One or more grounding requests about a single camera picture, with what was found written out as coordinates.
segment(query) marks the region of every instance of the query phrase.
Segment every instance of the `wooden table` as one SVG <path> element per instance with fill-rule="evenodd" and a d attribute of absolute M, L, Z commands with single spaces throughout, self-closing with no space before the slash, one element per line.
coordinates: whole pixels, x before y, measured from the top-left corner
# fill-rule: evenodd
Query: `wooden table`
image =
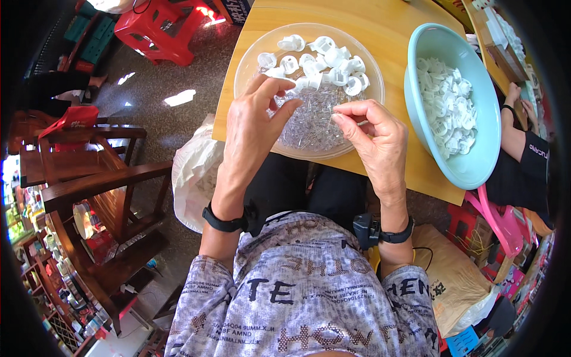
<path fill-rule="evenodd" d="M 482 61 L 484 63 L 484 67 L 486 67 L 492 81 L 498 86 L 498 88 L 502 91 L 504 95 L 508 95 L 509 92 L 509 84 L 510 80 L 508 76 L 505 75 L 504 71 L 498 67 L 496 61 L 490 56 L 488 51 L 486 50 L 486 46 L 484 46 L 484 41 L 482 40 L 481 34 L 481 27 L 477 21 L 474 21 L 474 14 L 476 13 L 476 8 L 472 5 L 472 0 L 462 0 L 462 4 L 466 8 L 468 12 L 468 17 L 470 21 L 472 21 L 472 26 L 474 27 L 474 32 L 476 38 L 478 39 L 478 44 L 480 45 L 480 52 L 482 52 Z M 525 130 L 528 129 L 528 121 L 524 116 L 524 108 L 521 103 L 518 101 L 514 104 L 514 109 L 517 114 L 517 119 L 520 121 L 521 127 Z"/>
<path fill-rule="evenodd" d="M 337 27 L 356 38 L 379 65 L 385 85 L 385 106 L 409 128 L 407 187 L 454 204 L 462 204 L 464 190 L 451 184 L 425 150 L 411 125 L 404 101 L 404 71 L 408 41 L 416 27 L 427 22 L 448 26 L 465 37 L 462 24 L 431 0 L 256 0 L 230 60 L 216 111 L 212 138 L 226 140 L 226 114 L 234 99 L 234 74 L 246 50 L 263 34 L 298 22 Z M 338 158 L 318 161 L 366 175 L 355 150 Z"/>

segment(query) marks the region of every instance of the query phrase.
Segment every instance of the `white plastic bag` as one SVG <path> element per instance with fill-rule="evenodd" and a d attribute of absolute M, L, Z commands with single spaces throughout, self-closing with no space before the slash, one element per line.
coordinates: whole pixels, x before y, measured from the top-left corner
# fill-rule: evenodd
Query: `white plastic bag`
<path fill-rule="evenodd" d="M 494 304 L 496 303 L 496 299 L 500 291 L 501 288 L 499 286 L 492 286 L 490 293 L 482 299 L 482 301 L 472 305 L 468 311 L 462 315 L 454 327 L 448 331 L 448 335 L 457 335 L 466 330 L 469 326 L 475 326 L 488 317 L 492 307 L 494 307 Z"/>
<path fill-rule="evenodd" d="M 123 14 L 147 2 L 147 0 L 87 0 L 96 10 L 110 14 Z"/>
<path fill-rule="evenodd" d="M 214 114 L 208 114 L 192 138 L 172 159 L 172 194 L 175 215 L 185 226 L 202 233 L 202 210 L 216 187 L 224 142 L 213 140 Z"/>

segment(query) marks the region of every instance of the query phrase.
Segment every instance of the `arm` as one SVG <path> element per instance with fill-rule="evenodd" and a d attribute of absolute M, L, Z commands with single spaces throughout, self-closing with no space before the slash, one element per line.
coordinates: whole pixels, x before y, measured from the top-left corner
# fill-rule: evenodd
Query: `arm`
<path fill-rule="evenodd" d="M 379 197 L 383 231 L 404 231 L 408 224 L 407 186 L 404 182 L 408 141 L 406 125 L 371 99 L 345 103 L 335 110 L 340 114 L 334 115 L 333 120 L 359 153 Z M 364 120 L 368 123 L 357 125 Z M 379 253 L 383 278 L 400 267 L 412 264 L 410 239 L 399 244 L 379 242 Z"/>
<path fill-rule="evenodd" d="M 284 125 L 303 102 L 293 99 L 278 109 L 274 96 L 285 96 L 295 84 L 259 74 L 236 98 L 228 111 L 224 159 L 218 168 L 212 212 L 220 220 L 242 217 L 244 195 L 254 175 L 282 133 Z M 272 118 L 267 110 L 277 110 Z M 240 231 L 221 232 L 204 225 L 199 254 L 221 261 L 230 271 Z"/>
<path fill-rule="evenodd" d="M 509 93 L 504 104 L 513 108 L 514 103 L 520 97 L 521 88 L 515 83 L 509 84 Z M 504 108 L 501 110 L 501 148 L 512 158 L 521 161 L 521 154 L 525 147 L 525 132 L 513 127 L 513 113 Z"/>

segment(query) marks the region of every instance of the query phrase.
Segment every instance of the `black pants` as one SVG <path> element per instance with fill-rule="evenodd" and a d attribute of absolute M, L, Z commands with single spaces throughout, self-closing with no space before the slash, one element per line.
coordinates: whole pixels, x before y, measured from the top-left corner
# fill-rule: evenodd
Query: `black pants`
<path fill-rule="evenodd" d="M 263 202 L 265 217 L 304 210 L 325 216 L 353 232 L 353 218 L 365 213 L 366 176 L 320 166 L 311 192 L 305 194 L 309 162 L 270 153 L 246 189 L 244 203 Z"/>
<path fill-rule="evenodd" d="M 43 111 L 52 117 L 62 117 L 71 101 L 52 99 L 70 90 L 84 90 L 89 84 L 89 74 L 83 72 L 49 72 L 34 75 L 28 80 L 28 109 Z"/>

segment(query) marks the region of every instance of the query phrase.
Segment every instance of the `green box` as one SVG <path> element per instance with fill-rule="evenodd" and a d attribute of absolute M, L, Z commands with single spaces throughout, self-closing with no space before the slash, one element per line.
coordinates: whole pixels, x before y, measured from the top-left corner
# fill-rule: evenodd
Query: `green box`
<path fill-rule="evenodd" d="M 69 41 L 77 42 L 88 24 L 89 19 L 80 15 L 76 16 L 63 37 Z"/>
<path fill-rule="evenodd" d="M 109 25 L 111 23 L 113 23 L 113 20 L 111 20 L 111 18 L 103 16 L 99 21 L 97 28 L 95 28 L 95 31 L 93 32 L 93 37 L 96 39 L 101 39 L 101 36 L 105 34 L 105 31 L 109 28 Z"/>
<path fill-rule="evenodd" d="M 101 48 L 99 42 L 100 40 L 96 38 L 91 38 L 87 43 L 87 45 L 85 46 L 85 48 L 83 49 L 83 51 L 81 52 L 81 58 L 84 59 L 85 61 L 96 64 L 97 60 L 101 56 L 101 52 L 103 52 L 103 49 L 105 48 L 105 46 Z"/>

